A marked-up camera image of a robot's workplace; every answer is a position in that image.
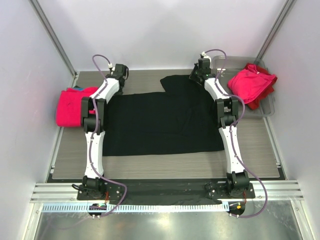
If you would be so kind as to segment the black t shirt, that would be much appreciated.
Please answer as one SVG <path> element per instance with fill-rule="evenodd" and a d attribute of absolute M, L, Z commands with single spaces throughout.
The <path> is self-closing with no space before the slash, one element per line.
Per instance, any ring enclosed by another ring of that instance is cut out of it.
<path fill-rule="evenodd" d="M 163 92 L 111 98 L 104 157 L 224 150 L 210 94 L 186 75 L 167 76 L 160 83 Z"/>

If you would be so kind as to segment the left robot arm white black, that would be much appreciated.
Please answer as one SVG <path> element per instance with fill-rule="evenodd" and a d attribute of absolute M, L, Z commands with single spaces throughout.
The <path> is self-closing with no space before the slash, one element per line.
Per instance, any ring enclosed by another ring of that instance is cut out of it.
<path fill-rule="evenodd" d="M 81 99 L 81 127 L 86 139 L 86 168 L 80 194 L 100 200 L 107 192 L 102 164 L 103 141 L 106 134 L 108 103 L 117 93 L 123 92 L 129 68 L 117 63 L 104 76 L 101 86 L 90 96 Z"/>

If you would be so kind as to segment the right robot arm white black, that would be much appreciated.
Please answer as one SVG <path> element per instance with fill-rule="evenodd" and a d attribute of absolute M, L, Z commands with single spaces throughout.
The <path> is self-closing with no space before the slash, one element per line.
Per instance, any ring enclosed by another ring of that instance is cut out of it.
<path fill-rule="evenodd" d="M 218 77 L 211 73 L 210 65 L 211 58 L 201 56 L 189 78 L 202 85 L 214 100 L 214 117 L 226 155 L 225 191 L 231 198 L 241 198 L 249 189 L 250 179 L 243 166 L 237 135 L 239 100 L 223 89 Z"/>

